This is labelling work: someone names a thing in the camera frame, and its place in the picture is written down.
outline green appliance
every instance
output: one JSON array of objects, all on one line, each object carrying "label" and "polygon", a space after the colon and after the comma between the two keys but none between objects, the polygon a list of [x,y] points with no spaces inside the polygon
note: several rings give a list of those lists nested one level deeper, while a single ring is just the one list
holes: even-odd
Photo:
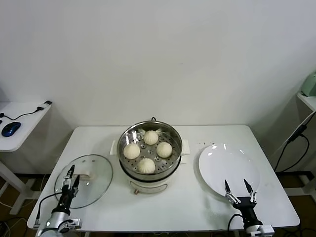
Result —
[{"label": "green appliance", "polygon": [[313,72],[305,79],[301,92],[308,97],[316,97],[316,72]]}]

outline glass lid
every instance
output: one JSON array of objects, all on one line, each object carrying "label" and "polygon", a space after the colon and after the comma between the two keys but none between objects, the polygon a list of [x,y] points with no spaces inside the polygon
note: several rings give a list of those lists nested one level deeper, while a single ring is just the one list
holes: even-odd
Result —
[{"label": "glass lid", "polygon": [[73,199],[70,208],[82,208],[89,206],[100,199],[107,191],[113,178],[113,168],[111,163],[100,155],[85,155],[79,157],[67,166],[58,175],[55,182],[55,193],[61,192],[64,176],[72,165],[75,171],[72,177],[72,184],[75,178],[80,175],[78,193]]}]

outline white wall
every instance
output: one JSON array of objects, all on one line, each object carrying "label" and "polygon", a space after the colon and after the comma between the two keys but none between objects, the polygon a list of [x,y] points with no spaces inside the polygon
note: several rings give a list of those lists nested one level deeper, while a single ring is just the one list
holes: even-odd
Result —
[{"label": "white wall", "polygon": [[47,172],[74,127],[151,116],[248,124],[270,154],[299,122],[293,96],[316,68],[315,8],[314,0],[1,1],[1,97],[54,102],[2,160],[15,172]]}]

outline steamed bun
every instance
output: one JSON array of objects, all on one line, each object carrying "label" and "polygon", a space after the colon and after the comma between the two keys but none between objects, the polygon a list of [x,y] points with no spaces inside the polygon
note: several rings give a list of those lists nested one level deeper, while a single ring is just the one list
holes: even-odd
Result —
[{"label": "steamed bun", "polygon": [[137,144],[128,144],[124,147],[123,154],[128,159],[135,159],[140,154],[140,149]]},{"label": "steamed bun", "polygon": [[157,146],[157,154],[161,158],[168,158],[172,154],[172,146],[167,142],[161,142]]},{"label": "steamed bun", "polygon": [[155,171],[155,163],[152,159],[149,158],[143,158],[139,163],[138,163],[138,170],[139,172],[143,174],[152,174]]},{"label": "steamed bun", "polygon": [[155,131],[147,131],[144,135],[144,142],[153,145],[158,141],[158,134]]}]

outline robotic arm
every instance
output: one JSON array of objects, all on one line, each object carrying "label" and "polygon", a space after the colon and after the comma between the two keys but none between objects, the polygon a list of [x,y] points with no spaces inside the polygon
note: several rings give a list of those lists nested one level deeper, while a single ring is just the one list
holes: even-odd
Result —
[{"label": "robotic arm", "polygon": [[34,228],[38,228],[36,237],[62,237],[63,233],[69,230],[80,229],[82,226],[80,219],[69,219],[70,205],[73,198],[78,192],[79,175],[76,177],[74,184],[71,185],[75,165],[73,165],[64,177],[62,185],[62,195],[57,206],[52,210],[50,218],[41,224],[40,209],[34,224]]},{"label": "robotic arm", "polygon": [[248,236],[256,237],[271,237],[275,233],[271,225],[263,225],[261,221],[258,220],[254,207],[257,204],[256,195],[257,193],[253,191],[251,185],[244,179],[246,188],[249,192],[249,197],[235,197],[227,181],[225,180],[225,197],[233,205],[233,207],[241,212],[243,220],[243,228],[248,234]]}]

